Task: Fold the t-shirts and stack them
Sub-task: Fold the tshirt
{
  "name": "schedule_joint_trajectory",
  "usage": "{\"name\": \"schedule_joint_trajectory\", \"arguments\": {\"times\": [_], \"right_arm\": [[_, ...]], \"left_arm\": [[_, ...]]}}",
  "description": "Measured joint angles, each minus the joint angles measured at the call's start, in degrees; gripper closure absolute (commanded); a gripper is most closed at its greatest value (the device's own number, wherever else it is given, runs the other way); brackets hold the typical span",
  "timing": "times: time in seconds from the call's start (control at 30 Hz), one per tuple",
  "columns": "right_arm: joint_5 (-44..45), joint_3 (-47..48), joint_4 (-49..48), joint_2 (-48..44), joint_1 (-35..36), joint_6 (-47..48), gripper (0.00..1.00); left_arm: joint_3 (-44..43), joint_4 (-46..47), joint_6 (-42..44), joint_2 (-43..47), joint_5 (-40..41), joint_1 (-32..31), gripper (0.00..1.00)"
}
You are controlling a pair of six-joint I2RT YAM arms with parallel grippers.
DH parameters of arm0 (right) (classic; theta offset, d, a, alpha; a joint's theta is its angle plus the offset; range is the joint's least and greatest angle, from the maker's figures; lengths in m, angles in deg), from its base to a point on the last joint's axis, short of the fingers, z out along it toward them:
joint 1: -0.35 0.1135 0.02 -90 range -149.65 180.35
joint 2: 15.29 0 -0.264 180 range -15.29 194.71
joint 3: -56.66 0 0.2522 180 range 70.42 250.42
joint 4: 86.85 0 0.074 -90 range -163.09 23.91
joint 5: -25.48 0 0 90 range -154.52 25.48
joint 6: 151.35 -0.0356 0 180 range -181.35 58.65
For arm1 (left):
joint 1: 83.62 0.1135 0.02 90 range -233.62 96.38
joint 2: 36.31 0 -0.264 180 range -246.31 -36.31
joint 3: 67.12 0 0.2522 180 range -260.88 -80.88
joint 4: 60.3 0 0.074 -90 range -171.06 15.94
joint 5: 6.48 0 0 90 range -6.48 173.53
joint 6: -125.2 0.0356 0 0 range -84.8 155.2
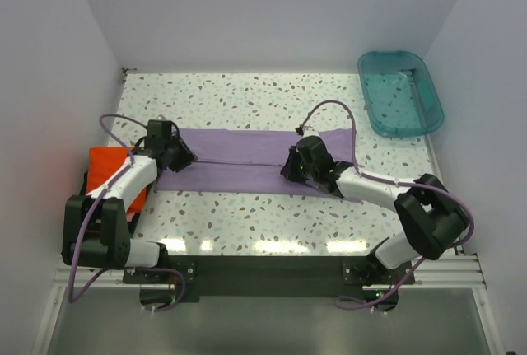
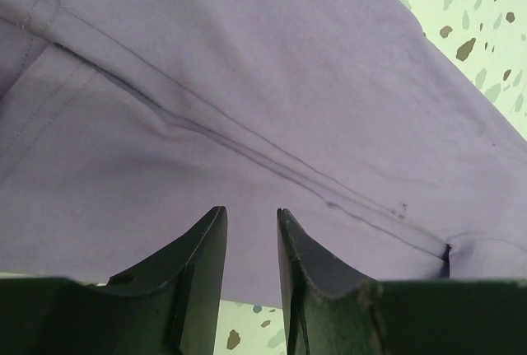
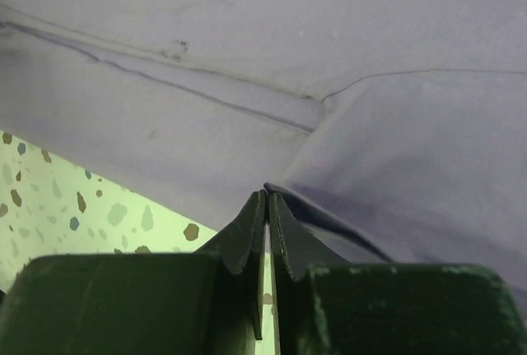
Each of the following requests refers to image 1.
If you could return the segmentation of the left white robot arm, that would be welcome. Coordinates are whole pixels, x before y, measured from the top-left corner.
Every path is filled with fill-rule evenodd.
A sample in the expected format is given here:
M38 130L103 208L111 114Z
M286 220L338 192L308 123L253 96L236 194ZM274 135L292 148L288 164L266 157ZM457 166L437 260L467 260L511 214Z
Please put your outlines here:
M134 240L127 211L140 193L165 171L179 172L197 160L169 120L147 122L146 136L118 169L92 191L73 195L65 205L61 256L71 267L95 269L141 268L153 283L170 275L166 248L152 241Z

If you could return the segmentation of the lavender t shirt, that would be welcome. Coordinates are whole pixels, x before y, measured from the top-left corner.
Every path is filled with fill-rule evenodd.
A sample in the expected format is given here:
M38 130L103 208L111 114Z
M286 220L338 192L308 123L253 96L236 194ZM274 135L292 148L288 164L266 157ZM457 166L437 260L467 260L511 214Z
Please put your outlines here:
M178 173L164 171L158 191L328 196L280 175L289 148L301 139L293 131L182 128L180 133L197 160Z

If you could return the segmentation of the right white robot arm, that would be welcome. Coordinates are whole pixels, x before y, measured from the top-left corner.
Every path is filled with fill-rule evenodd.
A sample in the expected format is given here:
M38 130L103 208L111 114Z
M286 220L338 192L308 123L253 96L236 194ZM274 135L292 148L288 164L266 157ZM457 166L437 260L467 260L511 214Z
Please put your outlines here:
M321 193L358 198L398 215L403 231L374 248L366 264L376 283L386 283L396 268L417 257L439 259L473 234L472 215L434 175L411 181L359 171L351 162L335 161L318 136L303 137L289 148L281 175L293 183L313 185Z

